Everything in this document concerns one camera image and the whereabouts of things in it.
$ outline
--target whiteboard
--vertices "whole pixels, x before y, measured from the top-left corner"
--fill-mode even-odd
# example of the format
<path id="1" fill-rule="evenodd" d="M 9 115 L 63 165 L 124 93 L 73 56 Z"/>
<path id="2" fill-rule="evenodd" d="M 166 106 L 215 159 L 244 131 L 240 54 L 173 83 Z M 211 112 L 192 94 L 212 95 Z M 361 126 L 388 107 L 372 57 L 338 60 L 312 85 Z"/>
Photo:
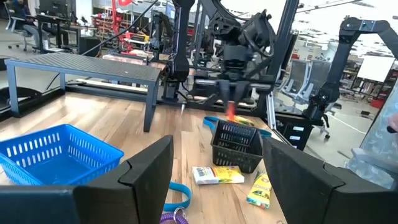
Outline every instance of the whiteboard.
<path id="1" fill-rule="evenodd" d="M 384 82 L 395 58 L 380 56 L 363 56 L 364 60 L 358 72 L 358 78 Z"/>

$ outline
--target blue plastic basket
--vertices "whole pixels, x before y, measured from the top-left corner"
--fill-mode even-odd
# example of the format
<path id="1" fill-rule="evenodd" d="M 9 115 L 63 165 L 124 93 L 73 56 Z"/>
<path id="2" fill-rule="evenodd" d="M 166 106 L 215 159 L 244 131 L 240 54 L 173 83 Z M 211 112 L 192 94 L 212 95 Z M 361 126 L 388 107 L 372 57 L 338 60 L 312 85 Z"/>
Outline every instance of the blue plastic basket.
<path id="1" fill-rule="evenodd" d="M 0 142 L 0 165 L 18 185 L 85 184 L 119 165 L 123 155 L 69 124 Z"/>

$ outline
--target purple coil keychain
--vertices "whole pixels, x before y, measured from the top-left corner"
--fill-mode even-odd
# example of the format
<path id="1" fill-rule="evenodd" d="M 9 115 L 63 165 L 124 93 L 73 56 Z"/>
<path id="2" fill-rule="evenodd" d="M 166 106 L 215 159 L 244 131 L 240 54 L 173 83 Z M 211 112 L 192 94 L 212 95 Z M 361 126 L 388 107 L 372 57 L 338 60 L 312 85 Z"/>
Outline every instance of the purple coil keychain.
<path id="1" fill-rule="evenodd" d="M 188 224 L 185 219 L 184 208 L 178 207 L 174 212 L 163 214 L 160 218 L 160 224 L 167 221 L 175 221 L 177 224 Z"/>

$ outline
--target black wire basket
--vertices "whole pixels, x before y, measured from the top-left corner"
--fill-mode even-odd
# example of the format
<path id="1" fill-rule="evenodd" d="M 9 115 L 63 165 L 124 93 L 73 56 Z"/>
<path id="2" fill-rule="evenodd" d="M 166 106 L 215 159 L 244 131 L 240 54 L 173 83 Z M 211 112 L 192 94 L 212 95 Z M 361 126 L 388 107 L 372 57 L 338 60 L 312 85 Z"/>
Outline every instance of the black wire basket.
<path id="1" fill-rule="evenodd" d="M 239 166 L 247 174 L 253 173 L 262 159 L 259 131 L 242 124 L 217 121 L 211 146 L 214 165 Z"/>

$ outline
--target blue strap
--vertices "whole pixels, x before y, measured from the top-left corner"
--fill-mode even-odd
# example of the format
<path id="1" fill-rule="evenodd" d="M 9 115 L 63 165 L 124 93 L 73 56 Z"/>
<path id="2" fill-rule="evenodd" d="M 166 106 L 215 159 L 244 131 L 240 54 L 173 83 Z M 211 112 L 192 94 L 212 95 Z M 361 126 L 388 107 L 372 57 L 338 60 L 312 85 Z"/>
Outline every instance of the blue strap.
<path id="1" fill-rule="evenodd" d="M 187 186 L 175 182 L 170 182 L 169 189 L 184 193 L 188 199 L 179 203 L 164 203 L 163 211 L 174 212 L 178 207 L 188 208 L 192 197 L 191 190 Z"/>
<path id="2" fill-rule="evenodd" d="M 211 132 L 213 133 L 216 129 L 216 123 L 219 120 L 221 120 L 221 119 L 212 117 L 212 116 L 205 116 L 205 118 L 203 118 L 203 124 L 208 126 L 210 128 Z M 263 130 L 263 129 L 257 129 L 257 130 L 260 132 L 262 138 L 271 137 L 271 135 L 272 135 L 270 132 L 268 132 L 266 130 Z"/>

